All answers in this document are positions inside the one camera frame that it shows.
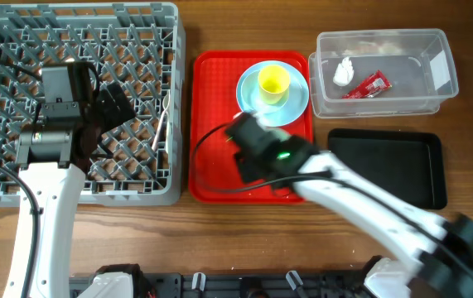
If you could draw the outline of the white plastic spoon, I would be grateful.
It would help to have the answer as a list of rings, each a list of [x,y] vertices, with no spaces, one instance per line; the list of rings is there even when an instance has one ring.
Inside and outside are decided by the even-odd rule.
[[[153,151],[156,151],[157,148],[158,148],[158,143],[159,143],[159,140],[160,140],[160,136],[162,134],[163,124],[165,122],[165,118],[168,116],[168,109],[170,107],[170,101],[171,101],[171,95],[169,93],[167,93],[165,95],[165,97],[163,98],[163,100],[162,100],[162,113],[161,113],[161,116],[159,118],[159,121],[158,121],[158,124],[157,124],[156,134],[155,134],[155,136],[153,138],[153,142],[152,142],[152,150]]]

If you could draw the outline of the white napkin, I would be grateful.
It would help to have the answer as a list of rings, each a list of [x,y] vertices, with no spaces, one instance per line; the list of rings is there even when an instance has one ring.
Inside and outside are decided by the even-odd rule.
[[[340,87],[348,85],[354,77],[354,72],[350,57],[345,57],[336,67],[333,83]]]

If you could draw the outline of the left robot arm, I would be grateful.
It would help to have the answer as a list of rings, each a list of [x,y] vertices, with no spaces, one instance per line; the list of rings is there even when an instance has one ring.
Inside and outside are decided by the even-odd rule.
[[[104,133],[135,117],[87,61],[41,69],[43,102],[17,140],[20,206],[6,297],[67,297],[75,212]]]

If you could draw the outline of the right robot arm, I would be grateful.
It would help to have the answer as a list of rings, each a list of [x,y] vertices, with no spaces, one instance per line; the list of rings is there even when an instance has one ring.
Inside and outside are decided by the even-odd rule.
[[[449,222],[414,207],[355,173],[303,137],[264,127],[241,113],[225,134],[260,179],[288,186],[377,240],[381,257],[363,286],[375,297],[473,297],[473,220]]]

